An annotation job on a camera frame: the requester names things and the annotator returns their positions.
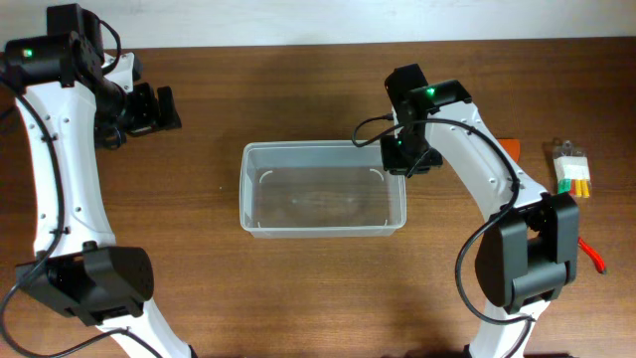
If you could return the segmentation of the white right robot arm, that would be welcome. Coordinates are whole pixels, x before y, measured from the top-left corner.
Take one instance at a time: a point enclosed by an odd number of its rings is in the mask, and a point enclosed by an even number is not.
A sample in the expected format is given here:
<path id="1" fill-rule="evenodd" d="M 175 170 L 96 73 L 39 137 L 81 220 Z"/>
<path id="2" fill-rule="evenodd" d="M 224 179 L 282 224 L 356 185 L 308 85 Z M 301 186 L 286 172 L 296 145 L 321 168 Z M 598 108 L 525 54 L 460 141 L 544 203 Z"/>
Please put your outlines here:
<path id="1" fill-rule="evenodd" d="M 519 167 L 458 80 L 430 84 L 417 64 L 385 80 L 393 126 L 376 135 L 385 171 L 409 178 L 448 163 L 484 224 L 463 244 L 455 285 L 481 322 L 465 357 L 521 357 L 538 318 L 577 274 L 579 209 Z"/>

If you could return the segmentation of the clear plastic container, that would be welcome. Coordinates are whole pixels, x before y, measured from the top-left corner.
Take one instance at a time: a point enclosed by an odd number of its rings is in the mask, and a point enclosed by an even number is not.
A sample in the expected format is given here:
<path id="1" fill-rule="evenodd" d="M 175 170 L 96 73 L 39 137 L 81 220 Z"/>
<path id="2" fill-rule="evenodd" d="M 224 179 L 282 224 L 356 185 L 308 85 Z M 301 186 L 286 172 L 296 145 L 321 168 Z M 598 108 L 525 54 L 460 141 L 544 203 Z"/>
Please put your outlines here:
<path id="1" fill-rule="evenodd" d="M 375 143 L 254 142 L 243 151 L 239 221 L 258 239 L 390 236 L 406 223 L 405 180 Z"/>

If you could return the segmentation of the red scraper wooden handle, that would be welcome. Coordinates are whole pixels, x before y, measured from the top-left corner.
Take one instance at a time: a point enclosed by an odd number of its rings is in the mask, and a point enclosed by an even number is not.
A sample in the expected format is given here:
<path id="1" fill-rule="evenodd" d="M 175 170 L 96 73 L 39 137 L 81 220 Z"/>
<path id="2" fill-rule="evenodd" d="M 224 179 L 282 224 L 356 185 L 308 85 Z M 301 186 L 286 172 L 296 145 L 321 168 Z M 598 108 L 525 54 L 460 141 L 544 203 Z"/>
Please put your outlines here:
<path id="1" fill-rule="evenodd" d="M 499 144 L 505 149 L 515 163 L 518 163 L 521 156 L 521 142 L 517 138 L 498 138 Z"/>

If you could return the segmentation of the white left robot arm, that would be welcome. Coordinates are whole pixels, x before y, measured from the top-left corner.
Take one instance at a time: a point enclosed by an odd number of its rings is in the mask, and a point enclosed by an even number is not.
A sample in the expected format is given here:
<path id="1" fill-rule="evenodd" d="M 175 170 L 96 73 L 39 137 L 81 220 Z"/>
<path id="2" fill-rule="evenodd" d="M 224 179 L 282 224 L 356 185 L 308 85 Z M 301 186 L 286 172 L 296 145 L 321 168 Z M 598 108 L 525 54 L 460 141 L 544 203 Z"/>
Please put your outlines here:
<path id="1" fill-rule="evenodd" d="M 45 35 L 9 41 L 1 58 L 36 190 L 35 258 L 17 266 L 14 288 L 95 327 L 131 357 L 191 357 L 154 301 L 148 254 L 116 242 L 95 157 L 128 137 L 179 128 L 172 91 L 145 83 L 135 55 L 109 55 L 108 25 L 91 11 L 74 3 L 46 14 Z"/>

